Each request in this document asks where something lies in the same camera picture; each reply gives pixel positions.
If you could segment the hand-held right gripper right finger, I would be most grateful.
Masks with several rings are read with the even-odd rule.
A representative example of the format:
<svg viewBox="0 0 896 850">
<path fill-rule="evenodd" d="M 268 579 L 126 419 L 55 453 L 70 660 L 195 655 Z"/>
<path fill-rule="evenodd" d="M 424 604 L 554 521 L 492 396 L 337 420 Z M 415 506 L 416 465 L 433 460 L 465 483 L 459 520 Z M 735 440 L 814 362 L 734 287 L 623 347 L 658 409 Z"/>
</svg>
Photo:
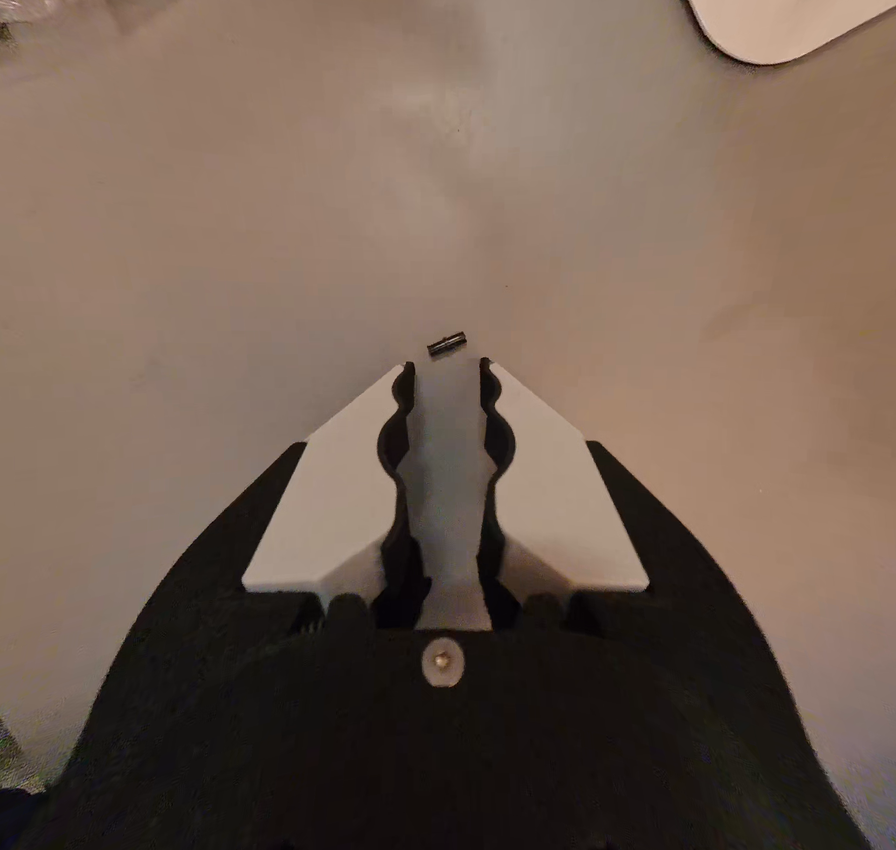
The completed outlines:
<svg viewBox="0 0 896 850">
<path fill-rule="evenodd" d="M 550 596 L 564 613 L 582 592 L 650 585 L 584 435 L 487 357 L 479 361 L 489 478 L 477 575 L 493 630 Z"/>
</svg>

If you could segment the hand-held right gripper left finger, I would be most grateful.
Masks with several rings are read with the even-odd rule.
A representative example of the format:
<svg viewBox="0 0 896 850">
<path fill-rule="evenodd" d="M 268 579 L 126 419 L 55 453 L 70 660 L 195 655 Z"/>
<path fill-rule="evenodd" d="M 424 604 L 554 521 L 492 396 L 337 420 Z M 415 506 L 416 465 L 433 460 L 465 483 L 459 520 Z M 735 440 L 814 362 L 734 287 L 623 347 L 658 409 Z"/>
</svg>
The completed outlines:
<svg viewBox="0 0 896 850">
<path fill-rule="evenodd" d="M 307 593 L 323 611 L 355 595 L 379 627 L 415 627 L 431 588 L 399 474 L 415 393 L 414 363 L 394 366 L 308 436 L 245 591 Z"/>
</svg>

